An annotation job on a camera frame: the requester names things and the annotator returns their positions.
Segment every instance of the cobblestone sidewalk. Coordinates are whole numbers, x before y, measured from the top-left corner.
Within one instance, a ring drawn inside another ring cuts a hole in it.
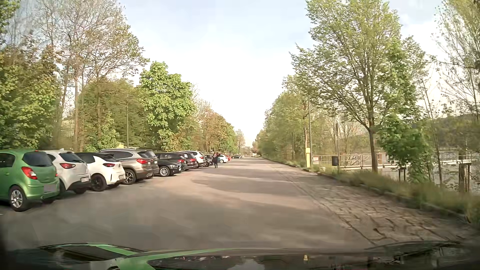
[[[358,231],[375,245],[415,240],[463,240],[476,232],[467,224],[409,209],[400,202],[359,187],[278,163],[270,166],[336,214],[344,222],[342,226]]]

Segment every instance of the trash can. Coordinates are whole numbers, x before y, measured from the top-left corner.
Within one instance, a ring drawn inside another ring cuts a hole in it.
[[[332,166],[338,166],[338,157],[332,156]]]

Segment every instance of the woman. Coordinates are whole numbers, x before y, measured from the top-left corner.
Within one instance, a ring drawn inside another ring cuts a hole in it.
[[[218,168],[218,155],[219,153],[218,152],[215,152],[215,154],[213,154],[213,164],[215,165],[215,168]]]

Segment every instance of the road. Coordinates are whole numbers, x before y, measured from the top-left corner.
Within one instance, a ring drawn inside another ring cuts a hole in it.
[[[22,213],[2,205],[0,214],[9,249],[71,242],[144,250],[341,248],[470,233],[451,220],[259,158],[72,193]]]

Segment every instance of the metal railing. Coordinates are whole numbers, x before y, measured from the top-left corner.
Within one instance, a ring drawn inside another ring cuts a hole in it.
[[[320,155],[312,156],[314,165],[332,165],[332,156],[336,155]],[[436,161],[436,155],[432,156],[432,160]],[[472,163],[480,160],[479,153],[473,153],[467,151],[464,154],[458,151],[441,151],[440,162],[442,163]],[[377,153],[377,161],[379,167],[391,167],[396,166],[396,162],[389,161],[389,157],[386,153]],[[363,168],[372,166],[371,154],[343,154],[338,158],[338,163],[341,168]]]

